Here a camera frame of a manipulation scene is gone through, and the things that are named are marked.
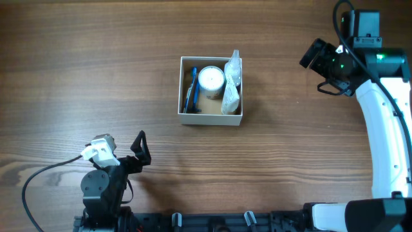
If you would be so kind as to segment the blue disposable razor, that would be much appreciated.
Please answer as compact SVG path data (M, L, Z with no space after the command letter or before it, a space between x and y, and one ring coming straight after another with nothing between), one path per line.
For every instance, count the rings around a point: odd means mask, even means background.
M192 100L192 106L188 108L189 113L199 113L201 112L201 109L197 107L198 105L198 99L199 99L199 93L200 93L200 84L196 84L196 88L194 89L194 95L193 95L193 100Z

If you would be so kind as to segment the clear spray bottle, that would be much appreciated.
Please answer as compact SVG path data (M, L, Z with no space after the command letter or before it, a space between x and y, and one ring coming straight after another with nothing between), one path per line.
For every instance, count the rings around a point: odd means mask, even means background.
M241 84L241 58L239 56L239 50L234 50L232 57L225 64L224 67L225 76L231 76L235 84L235 87L239 87Z

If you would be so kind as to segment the blue white toothbrush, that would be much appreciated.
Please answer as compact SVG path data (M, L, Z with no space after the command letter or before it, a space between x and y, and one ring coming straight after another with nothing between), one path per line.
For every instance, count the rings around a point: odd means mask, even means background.
M191 98L192 88L193 88L195 80L196 80L196 74L197 74L197 67L193 67L192 70L191 70L191 83L190 83L189 88L187 90L186 99L185 99L185 102L184 102L183 113L187 113L187 110L189 109L189 102L190 102L190 98Z

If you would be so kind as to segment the white floral tube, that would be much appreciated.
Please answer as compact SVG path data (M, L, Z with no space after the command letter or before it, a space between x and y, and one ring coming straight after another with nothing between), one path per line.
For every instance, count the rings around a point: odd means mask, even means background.
M221 112L224 115L235 114L239 106L239 93L231 76L227 77L227 83L223 94Z

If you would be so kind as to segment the cotton swab tub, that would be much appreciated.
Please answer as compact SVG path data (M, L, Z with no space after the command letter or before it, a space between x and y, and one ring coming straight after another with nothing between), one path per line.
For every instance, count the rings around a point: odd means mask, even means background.
M223 91L225 76L217 66L206 66L200 71L198 82L203 96L218 99Z

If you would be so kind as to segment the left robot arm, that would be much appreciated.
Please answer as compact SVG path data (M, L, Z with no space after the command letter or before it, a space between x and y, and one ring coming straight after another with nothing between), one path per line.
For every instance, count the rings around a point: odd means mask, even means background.
M142 172L151 163L144 131L140 131L130 150L133 156L116 157L117 145L110 134L97 135L80 153L95 169L81 183L82 216L75 217L74 231L143 231L143 225L127 206L124 192L131 187L128 176Z

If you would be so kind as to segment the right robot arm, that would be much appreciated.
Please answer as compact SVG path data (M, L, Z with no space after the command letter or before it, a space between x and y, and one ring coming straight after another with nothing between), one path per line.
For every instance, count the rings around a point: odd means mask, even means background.
M376 10L333 16L339 46L316 39L301 66L324 78L317 87L355 97L366 122L373 164L372 197L307 203L299 227L310 231L411 230L411 73L406 53L385 48Z

